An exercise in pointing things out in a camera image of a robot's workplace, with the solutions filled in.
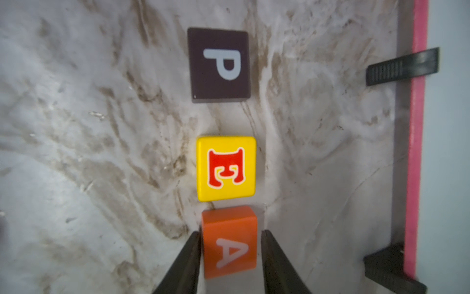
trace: black clip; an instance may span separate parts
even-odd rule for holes
[[[366,70],[366,85],[372,86],[401,79],[436,73],[439,47],[372,64]]]
[[[201,233],[193,232],[153,294],[196,294]]]

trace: wooden block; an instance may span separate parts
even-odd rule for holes
[[[199,201],[233,199],[255,194],[255,138],[201,137],[196,144]]]
[[[202,213],[204,276],[215,278],[256,267],[258,220],[249,206]]]

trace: pink edge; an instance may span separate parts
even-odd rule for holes
[[[413,53],[427,49],[428,12],[429,0],[415,0]],[[403,266],[405,274],[411,278],[415,278],[416,274],[416,245],[418,234],[425,85],[425,77],[411,80],[405,259]]]

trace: white letter p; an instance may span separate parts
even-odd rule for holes
[[[207,59],[215,59],[217,72],[226,80],[234,80],[240,75],[242,69],[242,57],[238,50],[225,50],[225,49],[204,49],[203,55]],[[233,60],[234,67],[227,70],[224,66],[224,60]]]

